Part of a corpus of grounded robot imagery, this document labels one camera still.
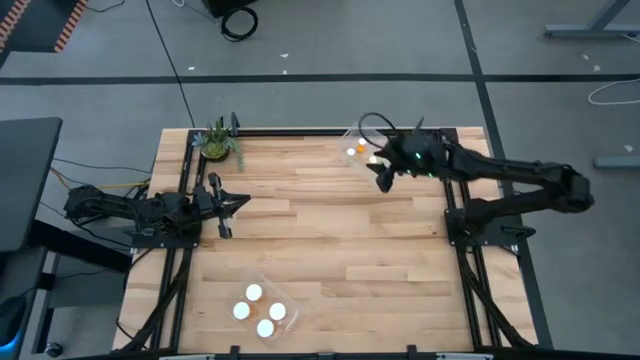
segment desk leg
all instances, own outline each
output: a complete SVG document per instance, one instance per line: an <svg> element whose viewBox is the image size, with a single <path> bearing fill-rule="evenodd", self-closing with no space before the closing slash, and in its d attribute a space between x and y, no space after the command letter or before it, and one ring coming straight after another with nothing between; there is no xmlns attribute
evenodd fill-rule
<svg viewBox="0 0 640 360"><path fill-rule="evenodd" d="M640 156L600 156L593 160L596 169L640 169Z"/></svg>
<svg viewBox="0 0 640 360"><path fill-rule="evenodd" d="M594 36L594 35L629 35L640 33L640 26L610 24L631 0L609 0L586 25L558 24L547 25L546 36Z"/></svg>
<svg viewBox="0 0 640 360"><path fill-rule="evenodd" d="M131 265L131 256L127 254L38 220L31 225L29 245L41 245L60 255L71 256L120 273L128 272Z"/></svg>

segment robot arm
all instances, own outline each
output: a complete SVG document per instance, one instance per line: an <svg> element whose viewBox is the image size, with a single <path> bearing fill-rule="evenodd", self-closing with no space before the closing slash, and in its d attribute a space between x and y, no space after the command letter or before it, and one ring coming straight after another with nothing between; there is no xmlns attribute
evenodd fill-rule
<svg viewBox="0 0 640 360"><path fill-rule="evenodd" d="M64 206L67 218L78 222L83 218L108 215L133 220L136 232L133 246L140 248L185 248L199 243L202 221L220 220L220 237L231 238L226 220L251 200L250 195L229 194L222 189L220 177L209 174L213 195L204 186L193 190L193 201L184 194L167 192L145 200L105 194L93 186L69 191Z"/></svg>
<svg viewBox="0 0 640 360"><path fill-rule="evenodd" d="M493 201L471 199L460 221L474 233L481 232L497 217L545 209L578 213L594 203L589 180L569 165L488 158L449 141L437 132L425 133L416 128L412 134L398 134L374 154L389 161L388 167L367 165L378 174L376 182L383 192L391 189L395 174L426 175L455 181L485 178L541 186L537 191Z"/></svg>

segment wooden table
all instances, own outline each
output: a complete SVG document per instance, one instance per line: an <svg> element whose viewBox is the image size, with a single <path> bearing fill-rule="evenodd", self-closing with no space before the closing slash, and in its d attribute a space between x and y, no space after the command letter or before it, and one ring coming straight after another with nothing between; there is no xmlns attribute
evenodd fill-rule
<svg viewBox="0 0 640 360"><path fill-rule="evenodd" d="M482 128L458 128L458 133L463 146L488 155ZM151 194L177 190L186 137L186 129L163 131ZM344 161L337 140L241 138L243 173L234 155L207 165L206 173L218 173L225 190L251 194L252 200L231 222L233 239L219 239L216 220L204 225L191 265L180 353L228 353L231 345L240 345L243 353L404 352L409 344L418 351L472 349L456 255L443 219L442 183L396 178L392 191L382 194ZM197 160L194 155L189 189ZM469 186L472 197L499 196L495 181ZM152 251L130 273L120 316L128 332L135 333L156 304L165 253ZM484 258L497 305L535 342L516 258L493 247L484 248ZM250 270L263 272L303 306L293 331L274 348L225 310L226 297ZM476 306L488 345L477 299ZM170 308L165 346L172 316ZM118 332L114 347L127 341Z"/></svg>

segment potted plant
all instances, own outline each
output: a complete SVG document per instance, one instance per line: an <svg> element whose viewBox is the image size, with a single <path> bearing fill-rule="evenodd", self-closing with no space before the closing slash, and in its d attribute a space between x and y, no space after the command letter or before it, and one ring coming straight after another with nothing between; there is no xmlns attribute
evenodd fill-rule
<svg viewBox="0 0 640 360"><path fill-rule="evenodd" d="M240 143L229 134L229 129L224 128L222 117L216 121L215 128L209 124L204 132L197 133L192 145L200 148L202 156L212 162L224 161L231 151L236 153L238 171L244 170L244 157Z"/></svg>

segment small white cup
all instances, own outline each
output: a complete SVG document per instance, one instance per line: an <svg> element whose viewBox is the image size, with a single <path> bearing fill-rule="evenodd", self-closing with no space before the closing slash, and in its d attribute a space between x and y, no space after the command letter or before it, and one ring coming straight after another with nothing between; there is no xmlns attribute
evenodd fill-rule
<svg viewBox="0 0 640 360"><path fill-rule="evenodd" d="M273 320L280 321L287 316L287 309L283 304L275 303L271 305L271 308L269 308L269 316L271 316Z"/></svg>
<svg viewBox="0 0 640 360"><path fill-rule="evenodd" d="M233 307L233 317L238 320L244 320L251 314L251 308L246 302L239 302Z"/></svg>
<svg viewBox="0 0 640 360"><path fill-rule="evenodd" d="M249 301L258 301L262 297L262 287L258 284L251 284L247 286L245 295Z"/></svg>
<svg viewBox="0 0 640 360"><path fill-rule="evenodd" d="M260 320L258 326L256 327L256 330L258 331L258 336L262 338L268 338L273 335L275 326L273 325L273 322L271 322L271 320L264 319Z"/></svg>

